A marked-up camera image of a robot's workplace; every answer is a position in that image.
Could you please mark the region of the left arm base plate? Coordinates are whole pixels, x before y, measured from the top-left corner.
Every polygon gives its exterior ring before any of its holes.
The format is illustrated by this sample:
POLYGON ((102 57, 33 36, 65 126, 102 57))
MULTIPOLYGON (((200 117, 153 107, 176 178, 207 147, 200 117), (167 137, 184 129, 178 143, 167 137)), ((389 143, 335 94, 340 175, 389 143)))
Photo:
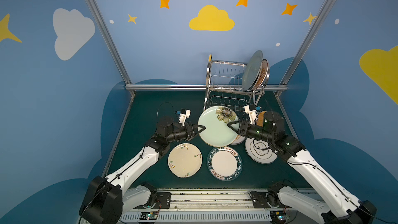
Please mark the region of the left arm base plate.
POLYGON ((150 197, 148 203, 135 207, 135 209, 169 209, 171 205, 171 193, 159 192, 155 197, 150 197))

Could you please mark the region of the cream floral plate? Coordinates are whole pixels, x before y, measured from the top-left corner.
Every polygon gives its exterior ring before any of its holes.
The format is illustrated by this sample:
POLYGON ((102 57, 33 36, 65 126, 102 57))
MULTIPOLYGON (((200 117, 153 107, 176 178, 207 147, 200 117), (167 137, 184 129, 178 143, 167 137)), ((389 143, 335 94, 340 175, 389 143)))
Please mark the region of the cream floral plate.
POLYGON ((202 153, 195 145, 182 143, 171 150, 167 163, 175 176, 187 178, 199 171, 202 161, 202 153))

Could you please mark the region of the large pale green plate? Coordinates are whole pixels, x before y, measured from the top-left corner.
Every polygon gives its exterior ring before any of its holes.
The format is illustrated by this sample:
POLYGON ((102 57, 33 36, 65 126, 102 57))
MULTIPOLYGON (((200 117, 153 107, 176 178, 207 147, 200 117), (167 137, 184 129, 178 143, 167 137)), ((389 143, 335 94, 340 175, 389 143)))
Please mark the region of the large pale green plate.
POLYGON ((257 50, 251 57, 249 63, 246 66, 242 77, 242 88, 244 91, 248 91, 253 87, 257 81, 257 77, 260 73, 263 60, 262 50, 257 50))

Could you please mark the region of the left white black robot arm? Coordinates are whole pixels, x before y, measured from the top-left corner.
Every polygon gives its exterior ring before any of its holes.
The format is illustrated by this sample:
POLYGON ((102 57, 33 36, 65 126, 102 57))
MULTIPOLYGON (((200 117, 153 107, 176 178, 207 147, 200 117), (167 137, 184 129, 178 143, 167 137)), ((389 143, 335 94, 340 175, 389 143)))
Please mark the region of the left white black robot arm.
POLYGON ((172 142, 190 141, 205 129, 191 122, 175 122, 173 117, 161 118, 155 133, 133 159, 114 173, 91 181, 79 210, 80 219, 91 224, 116 224, 135 207, 153 206, 156 188, 149 184, 136 188, 131 185, 167 154, 172 142))

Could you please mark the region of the orange sunburst plate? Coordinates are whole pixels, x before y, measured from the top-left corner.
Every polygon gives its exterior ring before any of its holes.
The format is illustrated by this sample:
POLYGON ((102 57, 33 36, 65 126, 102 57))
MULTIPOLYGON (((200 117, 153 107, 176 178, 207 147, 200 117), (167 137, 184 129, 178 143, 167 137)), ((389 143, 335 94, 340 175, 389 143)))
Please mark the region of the orange sunburst plate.
POLYGON ((268 81, 269 78, 269 63, 266 59, 262 60, 260 74, 256 80, 256 83, 252 87, 252 91, 256 91, 263 87, 264 84, 268 81))
POLYGON ((238 135, 235 140, 231 143, 231 145, 238 145, 243 143, 246 140, 246 137, 238 135))

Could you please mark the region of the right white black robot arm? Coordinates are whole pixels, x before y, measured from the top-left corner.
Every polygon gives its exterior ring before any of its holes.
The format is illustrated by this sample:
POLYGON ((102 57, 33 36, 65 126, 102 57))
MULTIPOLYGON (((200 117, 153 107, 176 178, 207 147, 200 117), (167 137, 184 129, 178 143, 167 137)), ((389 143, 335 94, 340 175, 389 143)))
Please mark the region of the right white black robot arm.
POLYGON ((318 193, 322 202, 305 196, 283 183, 267 190, 269 204, 290 206, 319 224, 371 224, 377 208, 370 201, 361 201, 339 184, 312 157, 294 136, 287 135, 285 119, 279 113, 267 111, 263 124, 256 125, 257 114, 251 119, 229 121, 228 127, 248 139, 264 141, 277 157, 295 169, 318 193))

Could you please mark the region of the pale green flower plate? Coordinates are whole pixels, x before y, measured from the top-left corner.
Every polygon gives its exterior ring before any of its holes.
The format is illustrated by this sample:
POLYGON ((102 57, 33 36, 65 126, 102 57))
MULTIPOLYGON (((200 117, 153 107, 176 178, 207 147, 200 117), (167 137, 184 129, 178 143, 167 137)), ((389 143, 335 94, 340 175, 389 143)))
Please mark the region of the pale green flower plate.
POLYGON ((205 126, 201 139, 209 146, 224 147, 232 144, 238 134, 228 127, 228 123, 239 121, 237 114, 226 106, 213 106, 199 117, 198 125, 205 126))

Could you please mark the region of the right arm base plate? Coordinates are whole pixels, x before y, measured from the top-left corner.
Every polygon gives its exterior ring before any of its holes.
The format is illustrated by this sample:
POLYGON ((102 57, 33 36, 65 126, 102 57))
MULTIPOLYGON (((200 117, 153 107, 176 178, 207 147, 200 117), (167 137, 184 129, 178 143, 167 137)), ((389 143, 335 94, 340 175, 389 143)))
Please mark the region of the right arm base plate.
POLYGON ((285 208, 276 193, 251 191, 249 196, 254 208, 285 208))

